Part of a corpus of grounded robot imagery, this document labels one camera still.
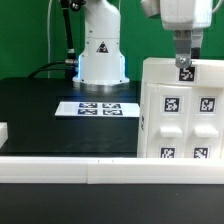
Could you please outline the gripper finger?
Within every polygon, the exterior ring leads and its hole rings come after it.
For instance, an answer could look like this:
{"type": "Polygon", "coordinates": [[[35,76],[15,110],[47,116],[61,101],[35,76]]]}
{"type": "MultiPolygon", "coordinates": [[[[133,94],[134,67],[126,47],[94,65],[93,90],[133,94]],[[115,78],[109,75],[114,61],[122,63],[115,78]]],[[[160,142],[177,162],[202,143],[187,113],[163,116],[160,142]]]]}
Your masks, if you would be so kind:
{"type": "Polygon", "coordinates": [[[188,68],[191,65],[191,30],[174,31],[175,64],[178,68],[188,68]]]}
{"type": "Polygon", "coordinates": [[[192,32],[192,46],[191,46],[191,57],[193,59],[200,58],[202,41],[203,41],[203,30],[195,29],[192,32]]]}

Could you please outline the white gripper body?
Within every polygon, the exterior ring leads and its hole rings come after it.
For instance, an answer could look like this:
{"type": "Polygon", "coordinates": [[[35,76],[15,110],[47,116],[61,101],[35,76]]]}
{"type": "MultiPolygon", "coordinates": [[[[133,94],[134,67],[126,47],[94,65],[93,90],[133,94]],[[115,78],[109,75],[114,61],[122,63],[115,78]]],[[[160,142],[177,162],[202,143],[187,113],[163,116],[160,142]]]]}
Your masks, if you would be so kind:
{"type": "Polygon", "coordinates": [[[203,29],[211,25],[213,0],[160,0],[166,30],[203,29]]]}

